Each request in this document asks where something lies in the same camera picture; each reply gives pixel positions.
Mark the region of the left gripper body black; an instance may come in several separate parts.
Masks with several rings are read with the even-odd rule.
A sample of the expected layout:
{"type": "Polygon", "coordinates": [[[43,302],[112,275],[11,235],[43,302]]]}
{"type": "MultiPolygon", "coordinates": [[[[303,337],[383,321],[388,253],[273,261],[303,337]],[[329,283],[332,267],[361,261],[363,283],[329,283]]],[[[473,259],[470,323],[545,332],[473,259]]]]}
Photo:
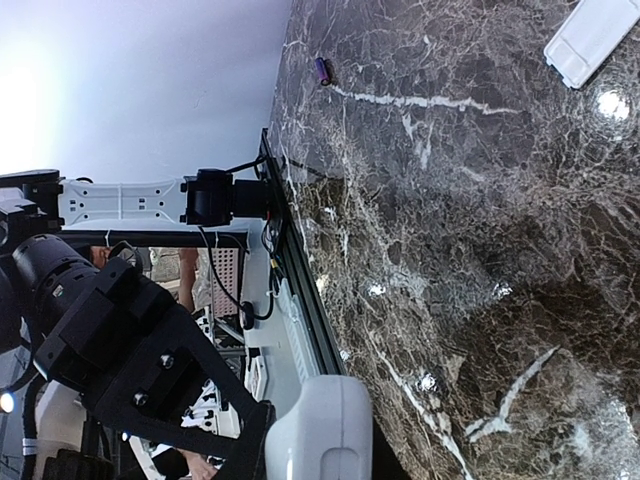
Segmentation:
{"type": "Polygon", "coordinates": [[[240,382],[190,313],[129,263],[95,268],[61,238],[36,235],[1,263],[17,315],[38,333],[34,363],[107,426],[189,440],[180,426],[210,380],[234,408],[240,382]]]}

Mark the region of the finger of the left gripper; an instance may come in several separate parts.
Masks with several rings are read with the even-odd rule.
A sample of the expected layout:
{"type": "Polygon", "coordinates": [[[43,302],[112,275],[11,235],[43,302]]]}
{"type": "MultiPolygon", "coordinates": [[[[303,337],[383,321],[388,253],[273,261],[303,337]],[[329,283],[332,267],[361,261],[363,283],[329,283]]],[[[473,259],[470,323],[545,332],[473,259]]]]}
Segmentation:
{"type": "MultiPolygon", "coordinates": [[[[221,354],[225,364],[243,387],[260,400],[264,396],[269,374],[266,370],[265,349],[239,342],[228,332],[221,337],[207,319],[196,319],[193,324],[214,350],[221,354]]],[[[167,420],[184,429],[199,429],[213,435],[236,438],[245,421],[238,414],[228,395],[191,359],[171,388],[166,407],[167,420]]]]}

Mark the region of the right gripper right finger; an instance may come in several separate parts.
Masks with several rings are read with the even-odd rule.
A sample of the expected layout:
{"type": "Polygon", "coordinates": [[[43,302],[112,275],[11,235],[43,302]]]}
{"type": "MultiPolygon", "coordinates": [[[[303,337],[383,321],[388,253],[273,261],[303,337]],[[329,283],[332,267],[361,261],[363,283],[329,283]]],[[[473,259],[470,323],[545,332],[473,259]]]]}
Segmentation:
{"type": "Polygon", "coordinates": [[[373,420],[373,480],[410,480],[399,459],[388,443],[380,425],[373,420]]]}

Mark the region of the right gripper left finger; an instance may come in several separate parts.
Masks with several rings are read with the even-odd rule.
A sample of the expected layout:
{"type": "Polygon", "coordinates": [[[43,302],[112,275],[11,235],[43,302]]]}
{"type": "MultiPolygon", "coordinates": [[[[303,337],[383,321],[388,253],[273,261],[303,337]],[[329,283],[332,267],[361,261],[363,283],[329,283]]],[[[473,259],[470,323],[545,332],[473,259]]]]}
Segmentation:
{"type": "Polygon", "coordinates": [[[266,478],[266,436],[275,421],[271,402],[259,402],[246,420],[237,443],[215,475],[217,480],[260,480],[266,478]]]}

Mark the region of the white remote control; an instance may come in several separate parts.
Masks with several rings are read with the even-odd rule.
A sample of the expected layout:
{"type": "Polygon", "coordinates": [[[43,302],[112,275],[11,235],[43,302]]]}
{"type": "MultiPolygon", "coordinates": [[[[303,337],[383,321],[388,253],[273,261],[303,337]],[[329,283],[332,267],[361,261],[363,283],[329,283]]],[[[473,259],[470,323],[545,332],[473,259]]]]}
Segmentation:
{"type": "Polygon", "coordinates": [[[306,380],[291,410],[271,426],[264,452],[268,479],[371,479],[373,413],[366,387],[342,375],[306,380]]]}

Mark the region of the purple AAA battery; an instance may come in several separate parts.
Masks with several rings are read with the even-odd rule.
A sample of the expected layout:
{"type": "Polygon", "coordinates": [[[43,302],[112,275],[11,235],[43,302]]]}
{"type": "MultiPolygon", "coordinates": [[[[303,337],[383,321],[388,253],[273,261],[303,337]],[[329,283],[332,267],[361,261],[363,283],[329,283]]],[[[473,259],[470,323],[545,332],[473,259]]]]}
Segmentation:
{"type": "Polygon", "coordinates": [[[319,82],[322,86],[329,86],[332,83],[331,74],[327,67],[326,61],[322,57],[314,60],[314,65],[318,75],[319,82]]]}

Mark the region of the white battery cover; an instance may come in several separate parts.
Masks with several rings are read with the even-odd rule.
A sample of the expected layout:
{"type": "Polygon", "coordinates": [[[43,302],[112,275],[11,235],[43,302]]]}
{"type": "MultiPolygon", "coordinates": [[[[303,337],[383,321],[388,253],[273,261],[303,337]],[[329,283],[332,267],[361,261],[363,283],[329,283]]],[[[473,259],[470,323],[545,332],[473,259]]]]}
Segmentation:
{"type": "Polygon", "coordinates": [[[546,63],[580,89],[639,21],[635,0],[582,0],[545,46],[546,63]]]}

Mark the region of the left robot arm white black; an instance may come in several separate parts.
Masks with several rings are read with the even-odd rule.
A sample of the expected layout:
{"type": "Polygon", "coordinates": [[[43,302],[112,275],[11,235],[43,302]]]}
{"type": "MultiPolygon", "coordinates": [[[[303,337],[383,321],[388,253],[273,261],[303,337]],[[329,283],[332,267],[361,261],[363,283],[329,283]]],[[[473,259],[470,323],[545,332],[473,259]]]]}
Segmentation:
{"type": "Polygon", "coordinates": [[[48,170],[1,184],[18,192],[1,206],[1,317],[26,322],[41,375],[79,392],[104,424],[158,443],[218,456],[259,447],[272,405],[252,397],[188,312],[122,259],[96,269],[61,233],[97,220],[116,228],[145,220],[211,228],[261,219],[267,184],[221,170],[141,185],[69,181],[48,170]],[[196,371],[239,414],[238,438],[188,434],[171,422],[196,371]]]}

